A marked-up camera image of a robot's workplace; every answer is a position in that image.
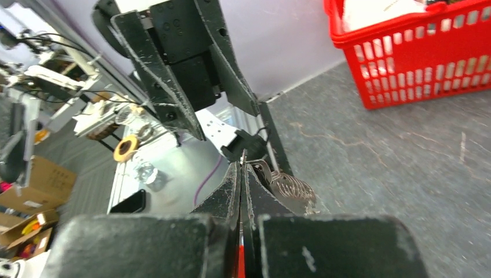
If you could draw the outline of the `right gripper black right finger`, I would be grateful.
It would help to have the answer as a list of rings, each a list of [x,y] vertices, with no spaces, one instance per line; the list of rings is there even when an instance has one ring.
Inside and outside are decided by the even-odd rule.
[[[391,215],[295,215],[243,167],[246,277],[427,277],[409,229]]]

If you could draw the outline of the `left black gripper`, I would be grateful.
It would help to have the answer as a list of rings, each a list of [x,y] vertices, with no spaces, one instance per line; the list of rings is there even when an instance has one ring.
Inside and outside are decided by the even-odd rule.
[[[164,1],[113,16],[111,24],[166,129],[204,141],[194,110],[214,105],[222,88],[230,104],[259,115],[219,1]]]

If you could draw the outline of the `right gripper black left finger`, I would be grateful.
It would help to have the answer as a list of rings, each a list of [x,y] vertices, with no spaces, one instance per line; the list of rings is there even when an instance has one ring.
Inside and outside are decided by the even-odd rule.
[[[55,238],[42,277],[236,277],[241,164],[191,213],[81,215]]]

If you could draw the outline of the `metal keyring holder red handle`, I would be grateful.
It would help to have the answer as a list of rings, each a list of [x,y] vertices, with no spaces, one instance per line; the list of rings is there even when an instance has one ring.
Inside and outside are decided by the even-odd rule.
[[[240,182],[240,212],[245,277],[262,277],[258,216],[262,214],[313,215],[317,195],[306,182],[272,170],[266,160],[240,157],[243,179]]]

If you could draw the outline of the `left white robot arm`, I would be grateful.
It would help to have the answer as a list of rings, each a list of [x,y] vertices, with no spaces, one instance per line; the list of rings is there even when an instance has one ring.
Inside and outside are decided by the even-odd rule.
[[[264,157],[266,140],[209,111],[224,94],[243,112],[260,113],[218,1],[97,1],[91,16],[112,48],[133,64],[147,110],[166,129],[211,141],[231,162],[243,151]]]

